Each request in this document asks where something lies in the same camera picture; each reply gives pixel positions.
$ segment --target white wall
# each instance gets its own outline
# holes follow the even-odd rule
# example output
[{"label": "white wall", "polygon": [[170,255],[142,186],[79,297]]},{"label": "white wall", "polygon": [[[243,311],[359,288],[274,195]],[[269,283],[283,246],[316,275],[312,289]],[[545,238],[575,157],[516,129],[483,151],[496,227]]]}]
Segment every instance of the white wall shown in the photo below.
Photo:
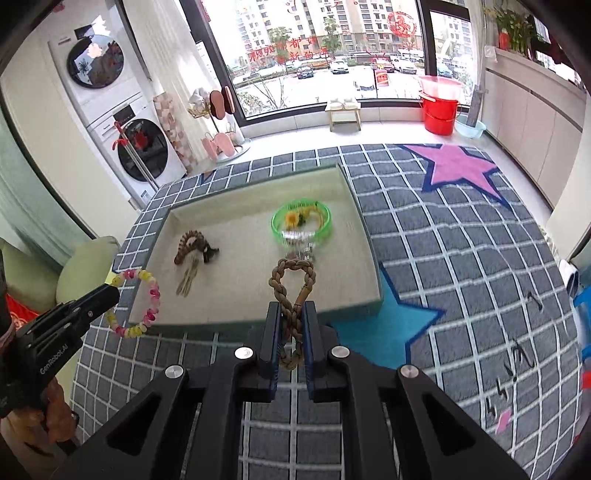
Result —
[{"label": "white wall", "polygon": [[97,236],[120,242],[137,218],[68,101],[46,38],[31,33],[0,78],[8,111],[39,169]]},{"label": "white wall", "polygon": [[[585,123],[579,150],[564,192],[546,224],[560,256],[570,258],[591,227],[591,97],[587,94]],[[578,267],[591,264],[591,252],[585,252]]]}]

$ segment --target white cabinet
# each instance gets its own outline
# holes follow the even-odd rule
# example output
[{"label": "white cabinet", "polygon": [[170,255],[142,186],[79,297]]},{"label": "white cabinet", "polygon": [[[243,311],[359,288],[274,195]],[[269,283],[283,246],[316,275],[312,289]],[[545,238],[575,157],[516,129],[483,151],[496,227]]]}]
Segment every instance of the white cabinet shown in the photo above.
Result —
[{"label": "white cabinet", "polygon": [[562,115],[556,115],[552,140],[538,178],[538,185],[553,206],[569,179],[580,141],[581,132]]},{"label": "white cabinet", "polygon": [[539,98],[527,94],[527,113],[517,160],[534,180],[538,180],[552,139],[556,111]]},{"label": "white cabinet", "polygon": [[491,72],[486,72],[485,86],[487,93],[482,104],[482,121],[493,137],[498,137],[503,109],[503,91],[506,80]]},{"label": "white cabinet", "polygon": [[497,58],[486,63],[482,121],[555,206],[579,149],[586,96],[516,54],[497,50]]},{"label": "white cabinet", "polygon": [[519,145],[523,137],[527,97],[530,94],[523,88],[507,81],[504,83],[502,92],[503,110],[498,140],[516,157],[515,154],[519,151]]}]

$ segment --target blue star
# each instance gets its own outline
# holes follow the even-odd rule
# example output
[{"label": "blue star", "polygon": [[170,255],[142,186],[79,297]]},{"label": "blue star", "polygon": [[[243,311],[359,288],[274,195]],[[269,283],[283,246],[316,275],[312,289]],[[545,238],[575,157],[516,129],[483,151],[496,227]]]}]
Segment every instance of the blue star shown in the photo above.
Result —
[{"label": "blue star", "polygon": [[373,364],[395,369],[411,362],[412,343],[445,312],[404,303],[383,265],[379,268],[385,288],[384,303],[378,314],[359,320],[334,322],[332,326],[339,335],[341,345],[360,353]]}]

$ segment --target pink star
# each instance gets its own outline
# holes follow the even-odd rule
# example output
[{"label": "pink star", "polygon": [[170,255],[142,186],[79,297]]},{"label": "pink star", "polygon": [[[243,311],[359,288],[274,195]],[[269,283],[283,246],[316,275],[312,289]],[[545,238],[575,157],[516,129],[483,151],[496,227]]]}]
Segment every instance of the pink star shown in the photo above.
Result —
[{"label": "pink star", "polygon": [[444,144],[440,148],[419,145],[405,145],[404,147],[430,163],[423,184],[424,192],[450,183],[469,183],[480,192],[508,206],[489,178],[492,173],[499,171],[494,163],[467,155],[462,148],[456,145]]}]

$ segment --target rug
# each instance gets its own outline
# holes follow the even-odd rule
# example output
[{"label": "rug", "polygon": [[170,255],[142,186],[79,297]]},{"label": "rug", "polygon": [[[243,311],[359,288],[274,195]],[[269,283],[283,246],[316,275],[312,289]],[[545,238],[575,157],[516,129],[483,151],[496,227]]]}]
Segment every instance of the rug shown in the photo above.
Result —
[{"label": "rug", "polygon": [[[205,179],[159,190],[113,268],[144,265],[171,205],[336,163],[355,191],[387,285],[382,310],[370,320],[396,335],[383,342],[384,351],[373,360],[421,368],[530,477],[548,478],[572,444],[580,416],[576,330],[538,226],[482,151],[346,145],[222,167]],[[125,285],[116,311],[120,323],[129,315],[133,295],[133,286]],[[392,323],[396,318],[401,320]],[[364,349],[353,346],[344,322],[335,328],[343,343]],[[365,339],[375,343],[369,333]],[[120,340],[105,322],[95,322],[72,395],[80,438],[87,439],[167,365],[206,365],[231,355],[243,335],[171,332]],[[239,478],[343,478],[338,405],[312,404],[304,379],[302,368],[282,371],[272,404],[246,405]]]}]

